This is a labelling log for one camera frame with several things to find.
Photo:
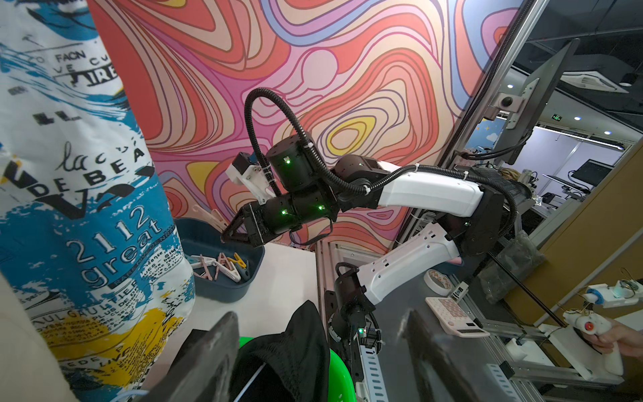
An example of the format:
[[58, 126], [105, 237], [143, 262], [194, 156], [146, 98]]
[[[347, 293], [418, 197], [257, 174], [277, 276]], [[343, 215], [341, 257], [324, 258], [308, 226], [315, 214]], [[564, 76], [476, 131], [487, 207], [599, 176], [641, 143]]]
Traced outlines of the green plastic basket tray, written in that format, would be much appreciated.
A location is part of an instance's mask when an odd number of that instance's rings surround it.
[[287, 333], [243, 338], [229, 384], [234, 401], [254, 372], [259, 377], [241, 401], [355, 401], [345, 363], [323, 338]]

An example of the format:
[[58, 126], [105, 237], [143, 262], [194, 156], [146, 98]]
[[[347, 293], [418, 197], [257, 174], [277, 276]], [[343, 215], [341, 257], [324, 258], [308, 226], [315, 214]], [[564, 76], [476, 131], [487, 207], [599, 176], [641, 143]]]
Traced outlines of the white tape roll on desk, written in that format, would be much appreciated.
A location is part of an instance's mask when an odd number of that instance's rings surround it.
[[425, 285], [438, 296], [449, 296], [454, 288], [448, 276], [438, 272], [437, 270], [429, 269], [423, 276]]

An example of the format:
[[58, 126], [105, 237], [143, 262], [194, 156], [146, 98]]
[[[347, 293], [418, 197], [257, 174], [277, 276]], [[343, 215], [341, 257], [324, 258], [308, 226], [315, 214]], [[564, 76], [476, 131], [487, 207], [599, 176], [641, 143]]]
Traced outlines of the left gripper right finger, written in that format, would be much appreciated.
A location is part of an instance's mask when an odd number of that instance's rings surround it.
[[415, 310], [407, 313], [403, 338], [421, 401], [495, 400], [495, 383], [477, 345], [435, 333]]

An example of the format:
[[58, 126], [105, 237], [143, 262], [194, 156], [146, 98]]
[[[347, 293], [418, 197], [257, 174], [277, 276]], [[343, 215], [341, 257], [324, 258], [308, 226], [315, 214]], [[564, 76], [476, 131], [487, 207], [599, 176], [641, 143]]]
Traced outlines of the beige shorts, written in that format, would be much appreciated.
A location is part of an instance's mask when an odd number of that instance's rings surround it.
[[5, 278], [1, 279], [1, 400], [76, 400]]

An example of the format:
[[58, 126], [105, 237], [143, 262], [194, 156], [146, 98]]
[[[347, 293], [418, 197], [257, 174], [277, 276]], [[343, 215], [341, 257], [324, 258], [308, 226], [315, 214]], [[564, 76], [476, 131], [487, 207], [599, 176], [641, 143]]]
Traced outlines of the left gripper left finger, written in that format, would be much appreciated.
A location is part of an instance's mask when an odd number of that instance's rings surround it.
[[228, 312], [146, 395], [146, 401], [228, 401], [239, 323]]

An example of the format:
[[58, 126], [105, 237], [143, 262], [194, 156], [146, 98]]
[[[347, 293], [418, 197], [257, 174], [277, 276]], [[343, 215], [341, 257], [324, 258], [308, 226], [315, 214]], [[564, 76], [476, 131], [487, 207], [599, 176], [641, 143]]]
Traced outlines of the black shorts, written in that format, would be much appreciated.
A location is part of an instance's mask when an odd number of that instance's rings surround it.
[[326, 401], [330, 349], [314, 303], [294, 311], [286, 329], [251, 339], [234, 364], [231, 401]]

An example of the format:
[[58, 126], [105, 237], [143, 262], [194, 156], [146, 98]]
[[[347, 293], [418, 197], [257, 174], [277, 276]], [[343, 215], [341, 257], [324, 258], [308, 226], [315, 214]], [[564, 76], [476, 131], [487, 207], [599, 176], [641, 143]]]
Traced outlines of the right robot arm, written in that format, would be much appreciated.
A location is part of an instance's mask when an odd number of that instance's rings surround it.
[[[260, 148], [255, 101], [272, 102], [293, 128], [269, 151]], [[517, 219], [517, 202], [501, 184], [470, 171], [428, 165], [396, 166], [346, 150], [333, 166], [317, 140], [276, 92], [256, 88], [244, 102], [244, 120], [267, 194], [242, 206], [223, 241], [260, 247], [327, 219], [354, 244], [373, 244], [395, 228], [400, 209], [435, 213], [421, 236], [396, 248], [372, 268], [352, 268], [336, 282], [338, 310], [329, 331], [339, 343], [391, 291], [424, 269], [459, 256], [478, 256], [505, 236]]]

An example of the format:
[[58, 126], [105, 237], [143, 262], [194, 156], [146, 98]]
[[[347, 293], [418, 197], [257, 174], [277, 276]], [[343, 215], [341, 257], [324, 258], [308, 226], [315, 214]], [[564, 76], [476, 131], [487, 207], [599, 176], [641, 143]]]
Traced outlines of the light blue wire hanger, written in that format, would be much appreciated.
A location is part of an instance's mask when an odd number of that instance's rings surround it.
[[247, 393], [249, 388], [253, 385], [253, 383], [256, 381], [256, 379], [259, 377], [263, 369], [266, 367], [266, 363], [263, 363], [257, 370], [256, 372], [253, 373], [253, 375], [249, 378], [247, 383], [244, 385], [244, 387], [241, 389], [241, 391], [238, 393], [236, 396], [234, 402], [241, 402], [243, 399], [244, 395]]

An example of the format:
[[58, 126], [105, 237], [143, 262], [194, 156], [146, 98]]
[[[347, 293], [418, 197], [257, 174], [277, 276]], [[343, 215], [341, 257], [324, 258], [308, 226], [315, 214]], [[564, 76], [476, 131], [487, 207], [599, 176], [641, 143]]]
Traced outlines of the pink calculator on desk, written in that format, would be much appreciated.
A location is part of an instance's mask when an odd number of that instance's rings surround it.
[[425, 302], [437, 317], [440, 326], [459, 338], [488, 338], [490, 333], [480, 328], [469, 315], [448, 297], [427, 297]]

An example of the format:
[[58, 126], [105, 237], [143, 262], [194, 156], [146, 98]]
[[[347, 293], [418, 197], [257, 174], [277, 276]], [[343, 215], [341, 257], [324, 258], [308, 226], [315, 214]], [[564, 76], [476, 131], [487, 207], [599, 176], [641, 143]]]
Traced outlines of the printed white blue yellow shorts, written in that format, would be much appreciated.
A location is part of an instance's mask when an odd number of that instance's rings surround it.
[[194, 306], [144, 135], [85, 1], [1, 4], [1, 279], [79, 401], [134, 401]]

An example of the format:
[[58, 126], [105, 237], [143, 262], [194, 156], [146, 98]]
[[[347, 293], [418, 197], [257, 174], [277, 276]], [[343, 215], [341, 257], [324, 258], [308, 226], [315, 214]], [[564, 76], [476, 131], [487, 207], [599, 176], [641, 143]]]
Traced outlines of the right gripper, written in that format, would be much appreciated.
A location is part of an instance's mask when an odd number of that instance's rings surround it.
[[267, 224], [258, 202], [244, 205], [221, 234], [223, 242], [235, 242], [254, 248], [277, 239], [280, 234]]

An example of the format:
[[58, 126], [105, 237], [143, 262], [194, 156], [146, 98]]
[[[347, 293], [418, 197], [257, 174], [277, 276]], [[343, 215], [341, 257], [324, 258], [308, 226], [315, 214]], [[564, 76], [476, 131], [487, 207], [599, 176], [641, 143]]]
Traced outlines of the dark teal clothespin bin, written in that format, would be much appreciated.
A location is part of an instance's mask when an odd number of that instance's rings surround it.
[[197, 219], [176, 219], [175, 224], [194, 270], [196, 294], [221, 303], [242, 299], [256, 278], [265, 249], [224, 243], [217, 229]]

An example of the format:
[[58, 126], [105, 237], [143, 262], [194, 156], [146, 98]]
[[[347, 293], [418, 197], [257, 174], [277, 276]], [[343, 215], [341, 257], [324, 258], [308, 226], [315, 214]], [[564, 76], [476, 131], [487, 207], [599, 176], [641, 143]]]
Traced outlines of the person in beige shirt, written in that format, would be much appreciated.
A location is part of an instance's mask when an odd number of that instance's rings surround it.
[[603, 335], [589, 335], [582, 333], [585, 341], [599, 353], [609, 354], [619, 347], [623, 356], [642, 360], [642, 333], [626, 325], [611, 320], [612, 328]]

